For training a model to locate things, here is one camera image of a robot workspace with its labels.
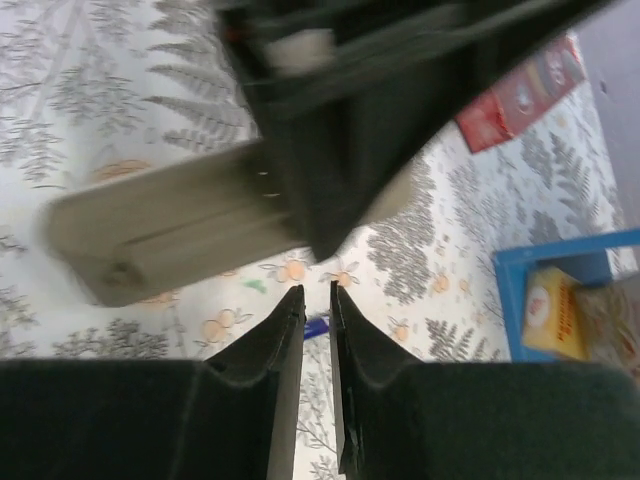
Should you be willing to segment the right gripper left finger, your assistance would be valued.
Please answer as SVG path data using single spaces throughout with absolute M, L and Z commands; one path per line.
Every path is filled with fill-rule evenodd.
M 8 360 L 5 479 L 289 479 L 302 287 L 207 360 Z

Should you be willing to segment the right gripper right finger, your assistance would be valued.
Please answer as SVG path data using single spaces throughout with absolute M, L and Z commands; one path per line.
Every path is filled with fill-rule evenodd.
M 349 479 L 635 479 L 639 392 L 579 362 L 424 362 L 330 293 L 339 470 Z

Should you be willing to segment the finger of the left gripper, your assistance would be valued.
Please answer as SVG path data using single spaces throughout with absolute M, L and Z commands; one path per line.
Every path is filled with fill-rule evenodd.
M 331 257 L 456 114 L 601 1 L 218 1 L 303 241 Z

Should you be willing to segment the blue battery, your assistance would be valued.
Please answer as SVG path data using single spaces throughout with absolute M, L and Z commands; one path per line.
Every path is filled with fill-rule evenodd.
M 312 316 L 307 319 L 304 327 L 304 339 L 309 340 L 329 332 L 329 317 L 327 315 Z

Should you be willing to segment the white remote control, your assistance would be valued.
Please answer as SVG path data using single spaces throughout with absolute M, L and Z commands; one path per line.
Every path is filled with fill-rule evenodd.
M 352 224 L 309 239 L 265 140 L 103 181 L 49 201 L 47 253 L 106 307 L 131 305 L 292 249 L 322 262 Z

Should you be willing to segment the red toothpaste box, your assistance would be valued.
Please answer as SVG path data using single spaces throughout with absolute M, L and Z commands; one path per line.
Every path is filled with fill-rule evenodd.
M 584 81 L 575 43 L 565 34 L 479 95 L 455 121 L 476 154 L 524 132 Z

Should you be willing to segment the yellow orange box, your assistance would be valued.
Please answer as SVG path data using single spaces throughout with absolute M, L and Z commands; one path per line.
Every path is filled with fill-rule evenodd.
M 574 296 L 578 285 L 554 266 L 529 275 L 522 332 L 525 347 L 556 357 L 588 360 Z

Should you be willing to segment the blue yellow pink shelf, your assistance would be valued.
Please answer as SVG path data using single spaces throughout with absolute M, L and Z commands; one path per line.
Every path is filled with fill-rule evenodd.
M 578 347 L 574 290 L 612 279 L 606 251 L 639 244 L 637 228 L 493 254 L 510 358 L 551 362 Z

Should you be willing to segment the floral table mat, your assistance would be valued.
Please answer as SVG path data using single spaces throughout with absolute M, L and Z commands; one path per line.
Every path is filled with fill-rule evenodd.
M 473 154 L 456 114 L 376 198 L 344 245 L 292 249 L 122 307 L 98 304 L 39 236 L 64 194 L 263 140 L 215 28 L 218 1 L 1 5 L 1 365 L 207 360 L 293 287 L 329 332 L 305 340 L 293 475 L 339 470 L 330 293 L 424 362 L 510 358 L 500 250 L 619 232 L 584 83 L 524 132 Z

